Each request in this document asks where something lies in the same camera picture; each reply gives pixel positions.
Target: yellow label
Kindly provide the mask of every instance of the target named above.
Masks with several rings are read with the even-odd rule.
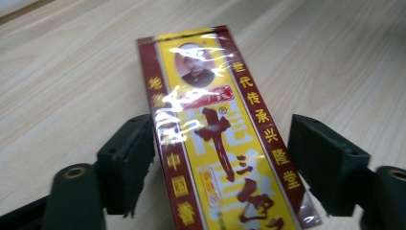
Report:
[[[188,34],[166,34],[157,38],[163,39],[209,30],[202,29],[188,32]],[[206,227],[230,230],[276,229],[270,226],[282,221],[283,229],[296,229],[295,220],[283,198],[278,180],[273,174],[251,118],[236,88],[236,83],[241,83],[245,87],[249,86],[250,82],[249,80],[234,82],[234,77],[231,76],[230,68],[242,70],[244,66],[238,63],[227,63],[222,49],[217,44],[215,34],[161,40],[156,45],[159,48],[162,66],[165,68],[164,78],[170,92],[164,100],[172,104],[181,129],[175,141],[183,142],[188,153]],[[191,85],[194,67],[188,61],[199,59],[203,60],[204,69],[214,73],[214,78],[208,84],[201,81],[199,86],[195,86]],[[186,81],[185,78],[190,78],[192,81]],[[159,87],[160,83],[152,81],[151,87]],[[183,96],[190,94],[198,101],[199,95],[210,94],[211,89],[222,86],[231,88],[233,99],[220,100],[218,103],[211,100],[212,103],[201,102],[203,105],[199,107],[182,108],[185,107],[181,104]],[[259,102],[257,95],[249,95],[249,97],[252,99],[250,100],[252,104]],[[253,119],[266,119],[263,114],[260,117],[260,111],[258,114],[258,117]],[[277,138],[271,128],[265,134],[270,137],[270,141]],[[284,152],[273,154],[279,156],[279,164],[285,163]],[[174,159],[170,158],[168,162],[172,167],[176,167]],[[176,196],[190,193],[182,189],[183,181],[179,178],[174,180],[173,186],[178,188],[175,190]]]

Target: red and yellow box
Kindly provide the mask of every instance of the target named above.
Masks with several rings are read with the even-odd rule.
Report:
[[[226,26],[137,43],[177,229],[320,224]]]

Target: wood grain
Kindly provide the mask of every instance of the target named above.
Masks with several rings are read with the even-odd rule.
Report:
[[[0,26],[0,215],[45,196],[53,175],[148,113],[134,40],[229,25],[287,140],[293,113],[406,169],[405,1],[59,0]],[[314,200],[322,216],[325,212]],[[323,218],[315,229],[359,229]],[[109,229],[173,229],[159,160],[136,218]]]

